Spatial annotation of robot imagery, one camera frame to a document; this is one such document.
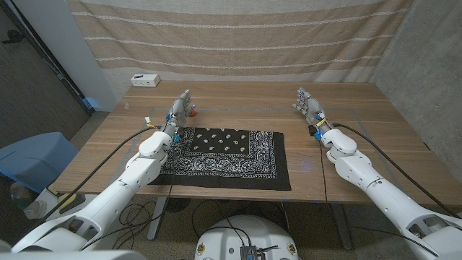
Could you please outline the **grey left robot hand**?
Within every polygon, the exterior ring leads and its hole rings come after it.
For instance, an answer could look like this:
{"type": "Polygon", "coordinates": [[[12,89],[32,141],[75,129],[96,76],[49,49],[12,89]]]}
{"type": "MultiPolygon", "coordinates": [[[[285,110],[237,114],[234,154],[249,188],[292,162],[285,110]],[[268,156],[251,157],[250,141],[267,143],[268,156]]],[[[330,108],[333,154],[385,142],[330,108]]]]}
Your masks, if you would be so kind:
{"type": "Polygon", "coordinates": [[[172,104],[162,131],[173,136],[178,128],[184,127],[188,117],[193,115],[196,106],[191,105],[190,90],[185,90],[172,104]]]}

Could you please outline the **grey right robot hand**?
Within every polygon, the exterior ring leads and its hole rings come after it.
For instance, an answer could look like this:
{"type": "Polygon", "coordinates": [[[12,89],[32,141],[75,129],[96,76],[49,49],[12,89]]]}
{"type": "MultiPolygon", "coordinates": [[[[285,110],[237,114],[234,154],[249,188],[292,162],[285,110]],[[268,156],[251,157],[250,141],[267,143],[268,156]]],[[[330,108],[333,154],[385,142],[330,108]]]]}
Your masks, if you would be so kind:
{"type": "Polygon", "coordinates": [[[312,137],[320,140],[327,131],[332,130],[333,126],[328,122],[324,108],[304,88],[297,91],[297,101],[292,106],[304,115],[309,125],[308,131],[312,137]]]}

